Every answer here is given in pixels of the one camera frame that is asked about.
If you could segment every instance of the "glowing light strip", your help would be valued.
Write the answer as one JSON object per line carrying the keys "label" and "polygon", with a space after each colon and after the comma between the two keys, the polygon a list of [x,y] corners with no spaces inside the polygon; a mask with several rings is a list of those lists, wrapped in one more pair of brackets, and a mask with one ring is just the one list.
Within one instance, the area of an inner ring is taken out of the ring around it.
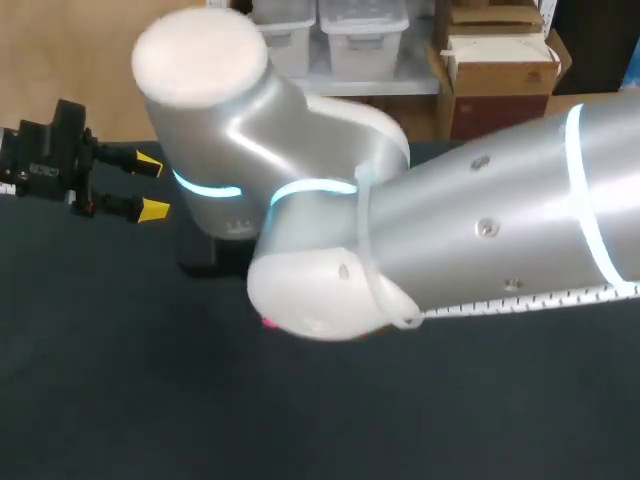
{"label": "glowing light strip", "polygon": [[178,172],[175,170],[173,171],[173,175],[176,177],[176,180],[180,185],[196,195],[210,198],[231,198],[242,195],[242,190],[238,187],[201,187],[188,182],[178,175]]}
{"label": "glowing light strip", "polygon": [[356,193],[358,188],[347,182],[341,182],[339,180],[330,180],[327,178],[305,178],[303,180],[296,180],[295,182],[287,183],[283,187],[280,187],[276,193],[271,197],[271,205],[278,200],[298,192],[330,192],[338,193],[342,195],[349,195]]}
{"label": "glowing light strip", "polygon": [[605,280],[616,288],[633,288],[635,284],[624,280],[611,261],[591,202],[580,142],[580,112],[583,106],[584,104],[573,107],[569,111],[565,124],[564,145],[571,183],[573,210],[580,222],[580,228],[582,228],[591,256]]}

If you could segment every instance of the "dark tablecloth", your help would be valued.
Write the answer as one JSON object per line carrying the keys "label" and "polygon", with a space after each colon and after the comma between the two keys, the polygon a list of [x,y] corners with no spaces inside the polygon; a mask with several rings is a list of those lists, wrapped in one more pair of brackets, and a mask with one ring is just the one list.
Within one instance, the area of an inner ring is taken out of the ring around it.
{"label": "dark tablecloth", "polygon": [[640,303],[302,340],[98,173],[174,221],[0,200],[0,479],[640,478]]}

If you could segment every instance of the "cardboard box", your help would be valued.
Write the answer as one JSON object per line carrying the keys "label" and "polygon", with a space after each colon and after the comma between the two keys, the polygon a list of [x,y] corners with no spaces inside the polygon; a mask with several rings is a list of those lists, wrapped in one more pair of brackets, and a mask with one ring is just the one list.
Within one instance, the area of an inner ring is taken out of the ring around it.
{"label": "cardboard box", "polygon": [[543,116],[555,86],[571,66],[571,56],[555,30],[549,34],[547,45],[560,63],[462,63],[455,82],[439,50],[428,45],[431,70],[440,81],[439,138],[471,140]]}
{"label": "cardboard box", "polygon": [[[462,0],[437,0],[433,45],[446,48],[449,35],[540,33],[544,20],[533,0],[503,0],[488,6],[461,6]],[[466,0],[476,4],[476,0]]]}

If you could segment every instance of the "silver arm segment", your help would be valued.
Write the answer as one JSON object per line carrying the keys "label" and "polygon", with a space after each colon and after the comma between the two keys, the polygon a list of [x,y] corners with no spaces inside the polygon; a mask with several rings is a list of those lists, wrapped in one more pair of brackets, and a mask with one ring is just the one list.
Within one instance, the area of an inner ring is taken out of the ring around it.
{"label": "silver arm segment", "polygon": [[[254,30],[231,12],[189,12],[178,15],[206,15],[209,28],[233,19],[247,38]],[[180,175],[242,191],[236,210],[184,189],[214,236],[229,238],[230,221],[260,225],[249,295],[292,333],[343,340],[425,317],[638,295],[638,95],[577,106],[406,171],[406,139],[392,120],[305,97],[267,60],[249,87],[197,108],[158,98],[139,76]]]}

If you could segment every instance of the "white plastic container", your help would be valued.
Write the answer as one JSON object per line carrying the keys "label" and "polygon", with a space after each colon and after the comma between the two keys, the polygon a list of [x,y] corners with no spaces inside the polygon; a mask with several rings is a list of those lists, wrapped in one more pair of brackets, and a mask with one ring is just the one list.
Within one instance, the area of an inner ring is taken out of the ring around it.
{"label": "white plastic container", "polygon": [[320,0],[320,26],[329,35],[333,75],[342,80],[391,80],[402,32],[404,0]]}
{"label": "white plastic container", "polygon": [[287,77],[309,71],[309,31],[315,0],[254,0],[253,21],[262,32],[276,70]]}

